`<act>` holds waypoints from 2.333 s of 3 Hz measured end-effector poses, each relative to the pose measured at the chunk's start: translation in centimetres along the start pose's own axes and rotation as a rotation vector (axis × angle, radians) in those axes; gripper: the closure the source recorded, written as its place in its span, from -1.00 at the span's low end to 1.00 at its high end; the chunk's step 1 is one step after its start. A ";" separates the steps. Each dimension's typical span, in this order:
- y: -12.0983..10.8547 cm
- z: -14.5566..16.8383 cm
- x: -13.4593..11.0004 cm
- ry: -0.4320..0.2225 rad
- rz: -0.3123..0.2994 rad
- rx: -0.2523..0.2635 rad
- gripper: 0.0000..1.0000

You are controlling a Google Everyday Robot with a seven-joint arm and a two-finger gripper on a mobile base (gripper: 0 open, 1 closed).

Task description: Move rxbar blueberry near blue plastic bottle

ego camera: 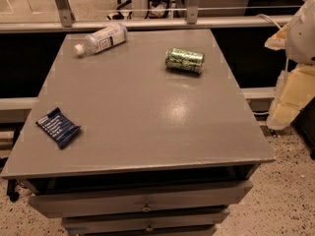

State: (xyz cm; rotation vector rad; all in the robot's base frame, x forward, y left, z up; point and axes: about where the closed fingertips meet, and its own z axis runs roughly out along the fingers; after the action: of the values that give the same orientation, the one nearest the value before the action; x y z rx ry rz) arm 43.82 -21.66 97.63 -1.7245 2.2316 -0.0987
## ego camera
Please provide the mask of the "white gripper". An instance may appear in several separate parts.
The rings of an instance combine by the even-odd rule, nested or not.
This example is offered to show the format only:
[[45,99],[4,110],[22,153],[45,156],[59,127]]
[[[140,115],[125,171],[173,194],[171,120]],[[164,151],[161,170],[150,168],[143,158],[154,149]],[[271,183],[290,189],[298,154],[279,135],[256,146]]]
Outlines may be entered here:
[[288,59],[302,63],[291,72],[281,71],[276,83],[266,125],[272,130],[282,130],[315,97],[315,0],[307,0],[288,25],[266,40],[265,46],[285,49]]

